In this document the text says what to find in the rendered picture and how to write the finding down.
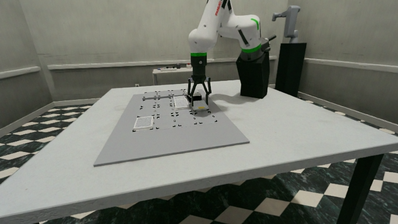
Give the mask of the clear plastic lid with yellow tape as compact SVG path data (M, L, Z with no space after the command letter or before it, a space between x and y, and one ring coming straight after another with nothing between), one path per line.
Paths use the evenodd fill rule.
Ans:
M209 109L207 104L205 103L204 100L201 101L193 101L193 107L195 110L204 110L204 109Z

